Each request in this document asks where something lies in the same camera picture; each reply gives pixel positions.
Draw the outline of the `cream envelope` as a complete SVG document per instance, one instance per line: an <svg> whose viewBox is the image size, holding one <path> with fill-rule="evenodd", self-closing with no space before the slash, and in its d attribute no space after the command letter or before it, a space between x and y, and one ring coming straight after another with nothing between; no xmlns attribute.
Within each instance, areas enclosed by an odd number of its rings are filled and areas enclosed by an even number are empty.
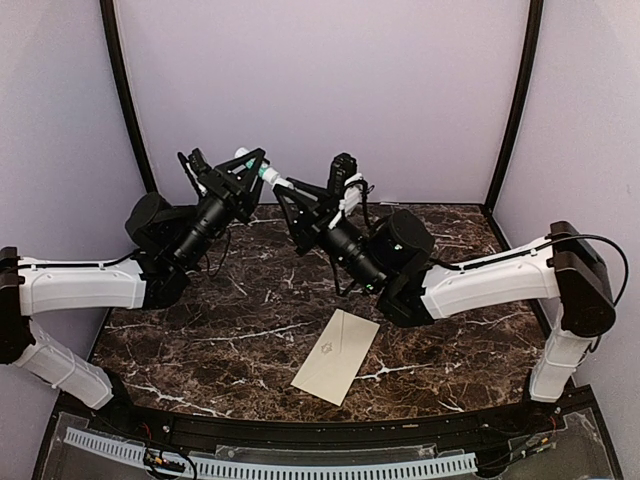
<svg viewBox="0 0 640 480"><path fill-rule="evenodd" d="M291 385L341 406L378 330L378 323L336 309Z"/></svg>

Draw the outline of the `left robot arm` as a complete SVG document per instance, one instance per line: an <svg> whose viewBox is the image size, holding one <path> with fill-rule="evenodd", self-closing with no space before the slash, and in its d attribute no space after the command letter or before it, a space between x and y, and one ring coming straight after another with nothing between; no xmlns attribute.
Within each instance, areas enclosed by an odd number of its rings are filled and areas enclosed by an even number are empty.
<svg viewBox="0 0 640 480"><path fill-rule="evenodd" d="M198 195L195 205L171 205L150 192L125 228L136 248L115 260L50 261L1 250L1 362L24 368L72 395L120 436L141 427L140 412L124 399L117 376L80 358L47 334L33 317L43 312L123 308L156 310L176 303L215 240L233 221L249 222L269 162L262 149L239 149L211 166L198 149L179 162Z"/></svg>

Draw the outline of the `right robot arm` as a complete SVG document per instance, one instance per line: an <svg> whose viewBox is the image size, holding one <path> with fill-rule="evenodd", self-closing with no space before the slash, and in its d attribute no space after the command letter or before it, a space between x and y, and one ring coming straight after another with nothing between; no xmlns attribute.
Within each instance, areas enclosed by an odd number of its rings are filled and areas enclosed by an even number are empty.
<svg viewBox="0 0 640 480"><path fill-rule="evenodd" d="M596 236L558 221L547 235L519 248L462 263L435 257L434 237L413 213L387 215L364 235L348 219L364 204L367 183L356 174L327 188L295 179L273 181L300 255L319 248L353 286L378 297L377 308L400 327L431 325L455 314L531 299L560 301L544 353L529 377L529 396L510 413L521 434L549 416L570 376L616 320L620 296L611 290Z"/></svg>

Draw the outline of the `grey glue bottle cap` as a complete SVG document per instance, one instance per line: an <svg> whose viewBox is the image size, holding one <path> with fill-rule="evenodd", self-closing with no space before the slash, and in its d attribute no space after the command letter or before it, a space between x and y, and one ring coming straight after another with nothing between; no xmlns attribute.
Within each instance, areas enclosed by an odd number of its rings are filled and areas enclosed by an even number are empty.
<svg viewBox="0 0 640 480"><path fill-rule="evenodd" d="M273 188L276 188L276 187L283 187L283 188L291 189L291 190L293 190L293 189L294 189L294 185L293 185L290 181L288 181L288 180L286 180L286 179L282 179L282 178L278 178L278 179L276 179L276 180L273 182L272 187L273 187Z"/></svg>

